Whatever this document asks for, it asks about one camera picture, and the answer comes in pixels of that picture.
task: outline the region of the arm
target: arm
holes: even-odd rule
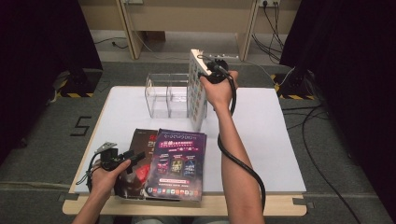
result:
[[[92,191],[87,202],[85,202],[74,219],[73,224],[95,223],[96,219],[99,217],[100,211],[103,206],[105,206],[108,198],[110,198],[111,190],[116,183],[117,176],[119,176],[129,164],[131,164],[131,160],[123,162],[111,172],[105,171],[102,168],[94,170],[92,173]]]
[[[237,72],[231,72],[234,80]],[[206,98],[215,108],[219,119],[219,135],[224,147],[240,161],[251,168],[245,147],[233,123],[229,110],[231,88],[228,80],[213,85],[204,77]],[[257,181],[243,168],[221,156],[221,177],[228,215],[231,223],[264,223],[260,188]]]

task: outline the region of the dark magazine cover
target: dark magazine cover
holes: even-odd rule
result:
[[[136,129],[134,131],[129,150],[133,150],[135,155],[144,151],[146,158],[133,167],[132,173],[122,172],[117,179],[114,191],[121,198],[143,199],[142,189],[149,174],[157,132],[157,130],[145,129]]]

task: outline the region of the magazine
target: magazine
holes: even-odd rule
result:
[[[200,202],[206,135],[160,129],[152,155],[146,199]]]
[[[151,158],[154,151],[158,130],[136,129],[129,150],[137,155],[145,152],[146,158],[133,167],[130,174],[122,172],[114,186],[115,194],[125,199],[143,199],[142,189],[145,186]]]

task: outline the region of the book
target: book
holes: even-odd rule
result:
[[[158,130],[135,129],[129,150],[135,155],[145,152],[145,159],[138,161],[130,174],[122,172],[116,180],[114,192],[124,199],[144,199],[142,190],[146,184]]]
[[[195,132],[200,132],[207,112],[205,89],[199,80],[198,74],[211,74],[211,72],[207,69],[201,55],[203,55],[201,50],[191,49],[189,81],[187,87],[187,108],[192,129]]]
[[[200,202],[206,135],[160,129],[144,194],[146,199]]]

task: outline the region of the transparent acrylic container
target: transparent acrylic container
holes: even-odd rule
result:
[[[154,119],[184,119],[189,116],[187,102],[189,74],[148,74],[145,96]]]

